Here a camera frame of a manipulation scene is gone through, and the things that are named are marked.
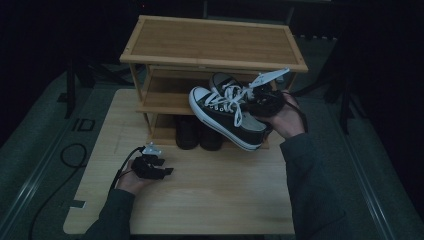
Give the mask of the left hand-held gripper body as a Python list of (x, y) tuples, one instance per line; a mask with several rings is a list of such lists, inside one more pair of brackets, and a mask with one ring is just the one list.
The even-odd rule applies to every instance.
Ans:
[(155, 166), (155, 160), (160, 159), (158, 152), (152, 150), (150, 146), (139, 147), (141, 156), (134, 159), (131, 169), (134, 173), (143, 179), (162, 179), (160, 166)]

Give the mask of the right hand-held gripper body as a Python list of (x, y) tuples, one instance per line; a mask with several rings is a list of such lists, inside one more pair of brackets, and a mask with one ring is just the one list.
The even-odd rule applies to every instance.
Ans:
[(255, 98), (249, 100), (249, 105), (254, 107), (254, 116), (272, 117), (276, 115), (284, 106), (283, 93), (274, 90), (271, 82), (290, 71), (289, 68), (283, 68), (268, 73), (260, 73), (258, 77), (249, 84), (253, 89)]

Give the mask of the black leather shoe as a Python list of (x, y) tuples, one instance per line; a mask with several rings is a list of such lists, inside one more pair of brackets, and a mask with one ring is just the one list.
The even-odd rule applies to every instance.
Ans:
[(176, 144), (183, 150), (190, 150), (199, 144), (196, 118), (191, 115), (174, 117), (176, 128)]
[(201, 123), (199, 125), (200, 130), (200, 146), (207, 151), (217, 151), (222, 147), (223, 136), (208, 127), (207, 125)]

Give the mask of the three-tier wooden shoe rack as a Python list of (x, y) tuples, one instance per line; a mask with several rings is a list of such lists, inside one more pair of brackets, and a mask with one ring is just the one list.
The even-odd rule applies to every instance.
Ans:
[(139, 97), (137, 111), (147, 140), (175, 143), (175, 115), (190, 115), (188, 94), (207, 87), (216, 72), (247, 84), (285, 67), (291, 85), (308, 66), (285, 25), (141, 15), (120, 61), (130, 67)]

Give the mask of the person's left hand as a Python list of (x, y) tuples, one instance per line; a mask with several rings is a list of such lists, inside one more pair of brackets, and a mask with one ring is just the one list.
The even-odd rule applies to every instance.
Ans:
[(141, 190), (151, 184), (149, 179), (139, 178), (132, 169), (125, 170), (118, 179), (116, 188), (133, 195), (138, 195)]

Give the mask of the person's right hand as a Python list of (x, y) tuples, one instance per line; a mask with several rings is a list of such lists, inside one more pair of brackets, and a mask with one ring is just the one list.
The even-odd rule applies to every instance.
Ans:
[(287, 90), (283, 91), (283, 96), (286, 104), (276, 115), (258, 117), (258, 120), (269, 123), (280, 136), (288, 139), (305, 133), (305, 127), (295, 98)]

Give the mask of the black metal stand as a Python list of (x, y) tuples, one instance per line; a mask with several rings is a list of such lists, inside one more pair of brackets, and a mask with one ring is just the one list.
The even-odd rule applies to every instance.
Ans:
[(65, 119), (69, 119), (76, 106), (76, 79), (83, 87), (92, 88), (95, 80), (87, 58), (70, 58), (67, 62), (66, 91), (61, 93), (58, 102), (66, 104)]
[(354, 80), (351, 47), (351, 44), (339, 38), (320, 70), (317, 80), (293, 93), (296, 97), (303, 96), (328, 84), (329, 87), (324, 93), (324, 101), (326, 103), (335, 103), (338, 99), (341, 99), (339, 124), (345, 134), (349, 134), (348, 119), (353, 116), (350, 110)]

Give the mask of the grey metal frame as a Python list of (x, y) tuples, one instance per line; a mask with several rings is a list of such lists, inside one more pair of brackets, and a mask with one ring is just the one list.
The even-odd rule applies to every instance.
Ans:
[(296, 13), (327, 7), (331, 0), (201, 0), (203, 18), (289, 25)]

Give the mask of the metal floor rail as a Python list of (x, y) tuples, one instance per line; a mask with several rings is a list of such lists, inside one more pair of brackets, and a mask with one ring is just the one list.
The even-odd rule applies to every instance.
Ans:
[(395, 235), (392, 226), (387, 220), (384, 209), (382, 208), (381, 202), (378, 199), (376, 192), (372, 188), (369, 178), (366, 175), (365, 169), (362, 165), (359, 155), (354, 148), (353, 142), (348, 135), (343, 136), (345, 145), (347, 147), (349, 156), (352, 159), (355, 174), (357, 176), (358, 184), (361, 189), (363, 198), (366, 202), (370, 215), (376, 226), (376, 230), (380, 237), (380, 240), (395, 240)]
[(65, 215), (98, 136), (110, 96), (84, 91), (65, 119), (63, 103), (31, 109), (0, 148), (0, 240), (61, 239)]

